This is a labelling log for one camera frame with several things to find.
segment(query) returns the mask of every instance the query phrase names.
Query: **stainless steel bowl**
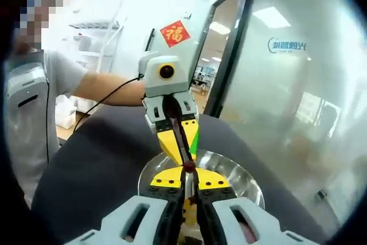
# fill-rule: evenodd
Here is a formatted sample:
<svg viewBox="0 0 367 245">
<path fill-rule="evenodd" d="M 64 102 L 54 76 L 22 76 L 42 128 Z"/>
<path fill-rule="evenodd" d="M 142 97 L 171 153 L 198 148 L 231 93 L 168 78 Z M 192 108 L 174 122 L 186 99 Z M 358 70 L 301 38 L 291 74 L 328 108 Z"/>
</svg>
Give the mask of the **stainless steel bowl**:
<svg viewBox="0 0 367 245">
<path fill-rule="evenodd" d="M 246 197 L 258 205 L 265 208 L 263 193 L 255 179 L 240 165 L 232 160 L 206 150 L 198 150 L 196 166 L 208 169 L 223 175 L 232 186 L 237 197 Z M 149 187 L 153 177 L 159 172 L 174 168 L 174 162 L 164 153 L 155 156 L 142 170 L 138 182 L 138 194 L 141 190 Z"/>
</svg>

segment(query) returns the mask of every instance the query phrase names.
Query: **dark table surface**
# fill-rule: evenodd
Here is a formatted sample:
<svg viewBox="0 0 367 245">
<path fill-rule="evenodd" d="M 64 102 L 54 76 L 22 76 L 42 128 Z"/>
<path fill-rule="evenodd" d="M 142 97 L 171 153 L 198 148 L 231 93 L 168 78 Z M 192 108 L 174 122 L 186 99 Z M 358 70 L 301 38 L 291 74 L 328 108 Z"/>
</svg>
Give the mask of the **dark table surface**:
<svg viewBox="0 0 367 245">
<path fill-rule="evenodd" d="M 103 107 L 61 147 L 41 177 L 34 210 L 61 242 L 91 228 L 137 193 L 141 170 L 161 152 L 142 107 Z M 244 167 L 259 184 L 266 211 L 282 230 L 322 243 L 326 235 L 300 202 L 219 119 L 200 115 L 199 149 Z"/>
</svg>

